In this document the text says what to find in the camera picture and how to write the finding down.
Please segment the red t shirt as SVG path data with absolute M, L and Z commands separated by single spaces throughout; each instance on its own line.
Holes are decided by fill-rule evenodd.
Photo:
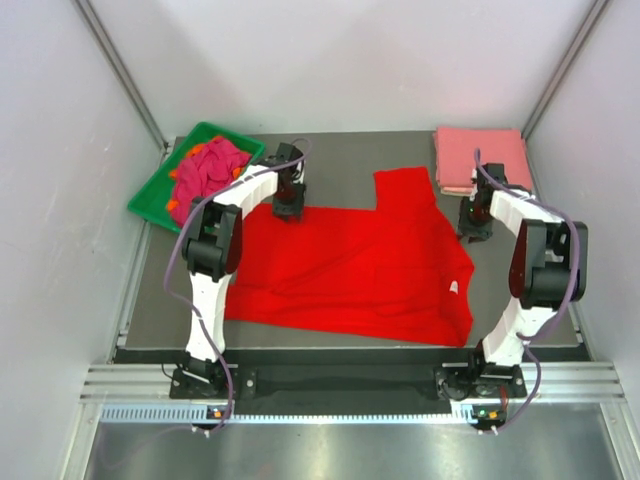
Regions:
M 261 204 L 244 220 L 227 319 L 461 347 L 474 266 L 423 167 L 379 171 L 372 210 Z

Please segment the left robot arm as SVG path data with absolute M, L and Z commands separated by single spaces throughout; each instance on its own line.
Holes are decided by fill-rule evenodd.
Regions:
M 167 266 L 163 287 L 191 310 L 185 352 L 173 375 L 176 388 L 204 398 L 232 394 L 223 352 L 224 316 L 231 280 L 243 251 L 243 221 L 271 198 L 283 219 L 299 219 L 304 208 L 303 159 L 274 157 L 248 167 L 220 191 L 196 198 Z

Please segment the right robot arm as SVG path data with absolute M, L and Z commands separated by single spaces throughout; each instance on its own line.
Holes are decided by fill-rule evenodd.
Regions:
M 461 402 L 505 392 L 524 397 L 525 348 L 562 318 L 586 290 L 589 230 L 542 207 L 526 191 L 485 188 L 461 200 L 458 235 L 487 240 L 494 222 L 516 243 L 508 273 L 510 299 L 494 329 L 469 354 L 465 367 L 435 370 L 440 397 Z

